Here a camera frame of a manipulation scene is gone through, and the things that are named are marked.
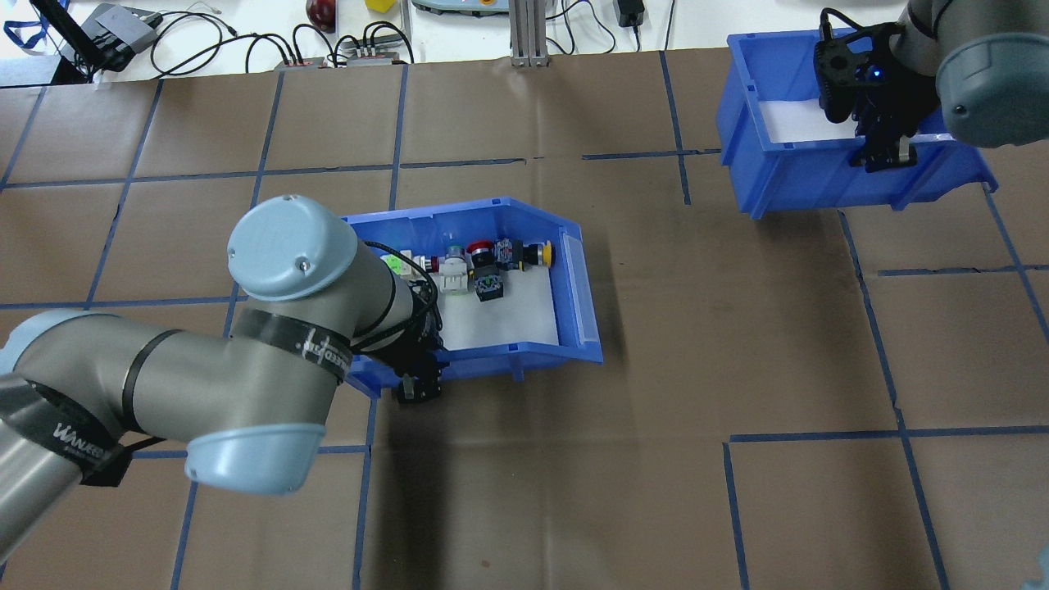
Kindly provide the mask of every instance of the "blue plastic bin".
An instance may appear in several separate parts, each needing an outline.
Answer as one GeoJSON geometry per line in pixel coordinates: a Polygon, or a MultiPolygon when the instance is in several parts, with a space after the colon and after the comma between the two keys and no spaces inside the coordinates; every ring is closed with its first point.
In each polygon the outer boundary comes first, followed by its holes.
{"type": "MultiPolygon", "coordinates": [[[[526,244],[550,240],[554,245],[550,282],[559,344],[512,342],[442,353],[442,360],[450,363],[444,371],[444,380],[499,373],[511,373],[521,380],[526,370],[557,366],[570,359],[602,362],[578,224],[506,196],[343,219],[354,226],[361,239],[426,255],[443,253],[453,244],[501,236],[526,244]]],[[[359,356],[354,358],[346,381],[378,397],[382,387],[394,386],[400,379],[388,366],[359,356]]]]}
{"type": "MultiPolygon", "coordinates": [[[[766,211],[820,207],[887,204],[900,210],[967,183],[998,189],[983,156],[947,133],[939,110],[912,139],[918,164],[909,168],[869,173],[849,166],[862,138],[773,143],[758,102],[819,98],[812,58],[818,39],[815,30],[728,38],[732,67],[718,109],[718,132],[741,211],[757,219],[766,211]]],[[[859,42],[855,46],[862,48],[859,42]]]]}

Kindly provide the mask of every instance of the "black strap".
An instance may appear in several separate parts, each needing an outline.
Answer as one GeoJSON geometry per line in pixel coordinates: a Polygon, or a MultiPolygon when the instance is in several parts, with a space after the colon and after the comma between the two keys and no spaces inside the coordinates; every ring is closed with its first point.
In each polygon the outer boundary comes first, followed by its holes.
{"type": "Polygon", "coordinates": [[[84,406],[40,383],[0,384],[0,420],[26,440],[77,464],[88,478],[123,447],[84,406]]]}
{"type": "Polygon", "coordinates": [[[354,353],[349,340],[324,326],[249,308],[233,328],[234,337],[251,338],[320,366],[342,381],[354,353]]]}
{"type": "Polygon", "coordinates": [[[138,374],[142,373],[142,366],[146,364],[146,359],[149,358],[149,355],[151,355],[157,346],[160,345],[160,342],[167,340],[169,336],[173,336],[179,332],[181,332],[181,330],[169,330],[157,334],[152,340],[147,342],[141,351],[138,351],[134,360],[131,361],[131,366],[128,368],[127,377],[124,378],[124,391],[121,392],[121,409],[123,410],[121,423],[128,430],[145,433],[138,424],[138,419],[134,416],[134,386],[135,383],[138,382],[138,374]]]}

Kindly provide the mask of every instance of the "white table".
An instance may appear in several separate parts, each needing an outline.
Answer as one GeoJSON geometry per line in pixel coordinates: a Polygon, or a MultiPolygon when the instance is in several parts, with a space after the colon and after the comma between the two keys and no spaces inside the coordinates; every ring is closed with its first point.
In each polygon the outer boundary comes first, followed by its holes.
{"type": "MultiPolygon", "coordinates": [[[[0,18],[24,17],[27,0],[0,0],[0,18]]],[[[340,0],[361,2],[363,0],[340,0]]],[[[553,14],[553,2],[548,0],[548,14],[553,14]]],[[[119,3],[129,7],[146,9],[185,9],[192,0],[125,0],[119,3]]],[[[306,22],[303,0],[208,0],[209,4],[222,10],[220,17],[239,33],[278,33],[291,37],[292,28],[306,22]]],[[[733,33],[768,30],[793,30],[815,28],[819,10],[825,5],[833,5],[845,12],[861,23],[878,23],[895,20],[903,9],[901,0],[678,0],[673,18],[670,48],[719,47],[725,45],[725,38],[733,33]]],[[[98,2],[94,0],[72,0],[70,14],[81,22],[90,15],[98,2]]],[[[601,21],[616,36],[616,51],[636,49],[634,33],[616,25],[616,14],[612,0],[594,0],[601,21]]],[[[640,27],[643,50],[662,49],[666,34],[670,0],[646,0],[645,22],[640,27]]],[[[204,10],[199,4],[194,10],[204,10]]],[[[495,59],[510,55],[510,24],[507,16],[498,15],[474,18],[466,15],[434,15],[411,6],[411,36],[416,60],[420,62],[447,62],[465,60],[495,59]]],[[[378,20],[383,15],[372,13],[378,20]]],[[[570,13],[572,28],[579,51],[601,52],[608,48],[611,40],[606,33],[594,22],[590,8],[580,4],[570,13]]],[[[61,43],[52,31],[51,36],[61,43]]],[[[568,45],[568,35],[562,19],[551,21],[548,36],[568,45]]],[[[179,24],[165,36],[157,48],[157,63],[170,67],[217,40],[212,26],[202,22],[179,24]]],[[[320,56],[326,52],[323,43],[315,34],[303,30],[299,35],[303,55],[320,56]]],[[[197,76],[243,72],[244,51],[250,41],[240,41],[221,48],[214,62],[197,72],[197,76]]],[[[47,52],[53,48],[46,47],[47,52]]],[[[551,54],[557,49],[551,46],[551,54]]],[[[0,58],[24,55],[5,37],[0,38],[0,58]]],[[[266,43],[260,43],[252,55],[252,70],[263,71],[278,61],[276,50],[266,43]]],[[[152,78],[155,71],[145,56],[136,57],[123,72],[104,72],[97,81],[143,80],[152,78]]]]}

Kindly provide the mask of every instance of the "black power brick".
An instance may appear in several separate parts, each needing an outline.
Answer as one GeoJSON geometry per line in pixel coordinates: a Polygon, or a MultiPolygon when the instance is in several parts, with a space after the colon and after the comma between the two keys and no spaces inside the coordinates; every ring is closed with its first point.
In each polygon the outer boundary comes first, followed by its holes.
{"type": "Polygon", "coordinates": [[[616,20],[619,26],[630,28],[645,22],[645,3],[643,0],[614,0],[616,20]]]}

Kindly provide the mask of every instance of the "blue tape line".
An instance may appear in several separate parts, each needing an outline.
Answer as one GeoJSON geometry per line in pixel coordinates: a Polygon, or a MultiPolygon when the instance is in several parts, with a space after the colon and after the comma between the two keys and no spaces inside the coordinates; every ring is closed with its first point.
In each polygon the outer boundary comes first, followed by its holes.
{"type": "Polygon", "coordinates": [[[917,428],[908,429],[911,438],[929,437],[997,437],[1005,435],[1049,435],[1049,425],[1032,424],[1024,426],[968,426],[960,428],[917,428]]]}
{"type": "Polygon", "coordinates": [[[993,269],[978,269],[975,267],[947,267],[943,269],[893,269],[878,271],[878,276],[928,276],[941,274],[984,274],[984,273],[1014,273],[1015,266],[999,267],[993,269]]]}
{"type": "Polygon", "coordinates": [[[10,173],[15,170],[15,163],[18,162],[19,154],[22,153],[22,146],[25,145],[25,140],[29,136],[33,122],[37,120],[37,113],[40,112],[40,105],[44,102],[44,94],[46,93],[47,86],[41,86],[40,92],[37,93],[37,101],[33,103],[33,108],[29,109],[29,117],[25,120],[25,127],[22,128],[22,134],[19,135],[18,143],[15,144],[15,151],[10,153],[10,161],[7,162],[7,168],[3,171],[3,177],[0,177],[0,190],[7,188],[7,180],[10,178],[10,173]]]}
{"type": "Polygon", "coordinates": [[[392,211],[397,207],[398,172],[401,169],[401,138],[404,134],[404,103],[408,94],[408,66],[401,66],[401,94],[397,104],[397,129],[393,134],[393,172],[390,175],[390,205],[392,211]]]}
{"type": "Polygon", "coordinates": [[[915,489],[915,498],[918,501],[918,511],[921,513],[922,525],[925,528],[925,539],[928,542],[928,549],[933,556],[933,565],[936,567],[936,575],[940,581],[940,590],[949,590],[947,583],[947,572],[943,567],[943,557],[940,555],[940,544],[936,539],[936,530],[933,528],[933,518],[928,512],[928,505],[925,502],[925,490],[921,484],[921,477],[918,473],[918,465],[915,463],[914,451],[911,448],[911,439],[907,436],[907,426],[903,420],[903,413],[897,407],[896,383],[893,380],[893,372],[889,367],[889,356],[885,354],[885,345],[881,339],[881,331],[878,328],[878,318],[874,314],[874,307],[871,303],[871,291],[868,289],[866,280],[863,278],[863,270],[860,268],[859,254],[856,251],[856,241],[853,239],[852,229],[849,227],[849,219],[844,212],[838,211],[838,218],[841,220],[841,231],[845,241],[849,244],[849,255],[852,256],[853,270],[856,273],[856,280],[859,282],[860,292],[863,294],[863,308],[866,310],[868,323],[871,325],[871,335],[874,337],[874,345],[878,351],[878,362],[881,364],[881,373],[885,379],[885,388],[889,389],[889,397],[892,401],[893,413],[896,416],[896,425],[900,436],[900,443],[903,447],[903,455],[907,462],[907,470],[911,473],[911,484],[915,489]]]}
{"type": "Polygon", "coordinates": [[[856,273],[856,280],[859,282],[860,293],[863,295],[863,309],[866,311],[866,321],[871,325],[871,335],[874,336],[874,346],[878,352],[878,363],[881,365],[881,374],[885,378],[885,388],[889,389],[889,400],[893,407],[896,407],[896,382],[893,380],[893,372],[889,370],[889,355],[885,354],[885,345],[881,340],[881,330],[878,328],[878,319],[874,316],[874,305],[871,303],[871,291],[866,287],[863,278],[863,270],[859,266],[859,254],[856,252],[856,241],[853,239],[852,229],[849,227],[849,219],[843,211],[838,211],[838,218],[841,222],[841,232],[849,244],[849,254],[853,260],[853,272],[856,273]]]}
{"type": "MultiPolygon", "coordinates": [[[[659,63],[663,68],[663,84],[666,85],[666,100],[670,105],[670,123],[673,125],[673,144],[678,151],[682,151],[681,126],[678,123],[678,105],[673,100],[673,83],[670,82],[670,68],[666,63],[666,51],[659,52],[659,63]]],[[[692,195],[688,190],[688,170],[685,168],[685,156],[678,155],[678,171],[681,173],[681,192],[685,198],[685,205],[692,205],[692,195]]]]}
{"type": "Polygon", "coordinates": [[[102,255],[99,257],[99,266],[94,270],[94,278],[91,279],[91,288],[87,292],[87,304],[84,309],[90,309],[91,302],[94,301],[94,295],[99,290],[99,281],[102,280],[102,271],[106,268],[106,260],[109,259],[109,251],[113,247],[116,226],[121,223],[121,217],[124,215],[124,205],[127,203],[128,192],[131,191],[131,178],[134,177],[134,170],[138,167],[138,159],[142,157],[142,150],[146,146],[146,135],[153,124],[153,115],[156,114],[156,106],[160,103],[160,92],[163,90],[164,80],[158,80],[156,82],[156,90],[153,92],[153,103],[149,106],[149,114],[146,115],[146,124],[143,125],[142,134],[138,136],[138,146],[135,148],[134,157],[131,160],[128,175],[124,180],[124,190],[121,191],[121,199],[116,204],[116,214],[113,215],[113,222],[109,224],[109,234],[106,236],[105,246],[102,247],[102,255]]]}
{"type": "Polygon", "coordinates": [[[237,281],[233,281],[233,289],[230,291],[230,296],[227,298],[230,304],[226,308],[226,321],[222,323],[222,338],[230,337],[230,331],[233,330],[233,313],[237,309],[238,300],[245,300],[245,298],[238,297],[237,293],[240,292],[240,285],[237,281]]]}
{"type": "Polygon", "coordinates": [[[678,171],[681,172],[681,192],[685,194],[685,205],[692,205],[692,194],[688,190],[688,170],[685,169],[685,156],[678,156],[678,171]]]}
{"type": "Polygon", "coordinates": [[[252,205],[249,209],[254,209],[259,204],[259,191],[262,189],[262,177],[265,172],[265,161],[270,156],[270,143],[273,141],[273,128],[277,122],[277,109],[280,107],[280,92],[284,88],[284,72],[277,75],[277,88],[273,93],[273,106],[270,107],[270,122],[265,128],[265,141],[262,142],[262,153],[259,154],[259,167],[255,170],[255,188],[252,190],[252,205]]]}
{"type": "Polygon", "coordinates": [[[361,590],[361,567],[364,565],[364,527],[368,520],[368,489],[371,487],[371,445],[376,440],[376,413],[379,400],[368,406],[368,434],[365,438],[364,469],[361,472],[361,498],[357,504],[357,545],[354,547],[354,590],[361,590]]]}
{"type": "Polygon", "coordinates": [[[666,52],[659,52],[659,63],[663,68],[663,84],[666,86],[666,100],[670,105],[670,123],[673,125],[673,145],[678,151],[682,149],[681,127],[678,125],[678,105],[673,100],[673,84],[670,82],[670,67],[666,63],[666,52]]]}
{"type": "Polygon", "coordinates": [[[367,445],[363,444],[335,444],[320,447],[317,449],[317,455],[354,455],[367,450],[367,445]]]}
{"type": "Polygon", "coordinates": [[[871,439],[895,439],[899,430],[855,430],[831,433],[771,433],[757,435],[732,435],[731,443],[746,442],[791,442],[791,441],[856,441],[871,439]]]}
{"type": "Polygon", "coordinates": [[[94,178],[83,181],[42,181],[39,183],[10,183],[6,186],[9,189],[38,189],[50,187],[89,187],[93,185],[119,185],[126,182],[126,178],[94,178]]]}
{"type": "Polygon", "coordinates": [[[0,310],[74,310],[87,309],[84,301],[49,301],[43,303],[0,303],[0,310]]]}
{"type": "Polygon", "coordinates": [[[998,231],[1002,234],[1002,239],[1005,241],[1005,248],[1009,251],[1009,256],[1012,257],[1012,264],[1015,265],[1016,273],[1020,274],[1020,281],[1024,283],[1024,291],[1027,292],[1027,298],[1031,302],[1031,310],[1034,312],[1034,317],[1039,320],[1039,326],[1042,329],[1042,336],[1046,339],[1046,342],[1049,343],[1049,324],[1046,323],[1046,316],[1042,313],[1042,305],[1039,303],[1039,297],[1034,294],[1034,288],[1031,287],[1031,279],[1027,276],[1027,270],[1020,261],[1020,254],[1016,252],[1016,248],[1012,244],[1012,238],[1009,237],[1009,232],[1005,229],[1005,222],[1002,219],[1001,213],[998,212],[998,206],[994,205],[994,197],[991,196],[986,186],[984,187],[984,197],[987,199],[987,207],[990,208],[990,214],[994,217],[994,223],[998,224],[998,231]]]}
{"type": "Polygon", "coordinates": [[[906,422],[903,420],[903,412],[894,407],[896,413],[896,423],[900,425],[900,442],[903,445],[903,456],[907,461],[907,471],[911,473],[911,483],[915,488],[915,497],[918,500],[918,512],[921,514],[922,526],[925,527],[925,539],[928,541],[928,549],[933,554],[933,567],[936,568],[936,577],[940,582],[940,590],[950,590],[947,582],[947,570],[943,566],[943,556],[940,554],[940,542],[936,538],[936,529],[933,528],[933,517],[928,511],[928,503],[925,501],[925,488],[921,483],[921,476],[918,473],[918,463],[915,461],[914,449],[911,447],[911,437],[907,433],[906,422]]]}
{"type": "Polygon", "coordinates": [[[362,164],[360,166],[333,166],[330,168],[283,168],[265,170],[263,176],[286,176],[288,174],[323,174],[324,172],[368,172],[371,170],[389,170],[389,164],[362,164]]]}
{"type": "Polygon", "coordinates": [[[664,151],[629,151],[623,153],[584,153],[583,160],[635,160],[638,157],[671,157],[675,155],[699,155],[698,149],[664,150],[664,151]]]}
{"type": "Polygon", "coordinates": [[[135,459],[186,459],[185,450],[136,450],[131,457],[135,459]]]}
{"type": "MultiPolygon", "coordinates": [[[[263,176],[284,176],[288,174],[322,174],[324,172],[367,172],[371,170],[389,170],[389,164],[362,164],[360,166],[335,166],[330,168],[285,168],[280,170],[263,170],[263,176]]],[[[138,183],[170,183],[175,181],[209,181],[216,178],[247,178],[257,176],[259,172],[208,172],[205,174],[172,174],[169,176],[138,176],[131,178],[131,184],[138,183]]],[[[116,185],[128,182],[126,178],[85,178],[79,181],[44,181],[39,183],[12,183],[10,189],[45,188],[45,187],[80,187],[90,185],[116,185]]]]}
{"type": "Polygon", "coordinates": [[[207,172],[202,174],[171,174],[169,176],[138,176],[132,183],[169,183],[172,181],[210,181],[214,178],[245,178],[257,172],[207,172]]]}
{"type": "Polygon", "coordinates": [[[401,168],[454,168],[458,166],[499,166],[502,164],[528,163],[523,157],[501,157],[494,160],[450,160],[448,162],[416,162],[402,164],[401,168]]]}
{"type": "Polygon", "coordinates": [[[740,588],[750,590],[747,574],[747,553],[743,546],[743,526],[740,524],[740,501],[735,497],[735,475],[732,471],[732,452],[728,443],[722,443],[725,456],[725,485],[728,487],[728,510],[732,515],[732,536],[735,539],[735,563],[740,568],[740,588]]]}
{"type": "Polygon", "coordinates": [[[186,513],[183,515],[183,530],[178,533],[178,551],[175,553],[175,567],[171,572],[171,590],[178,590],[183,577],[183,562],[186,560],[186,544],[190,539],[190,523],[193,522],[193,506],[196,504],[197,483],[190,483],[190,493],[186,499],[186,513]]]}

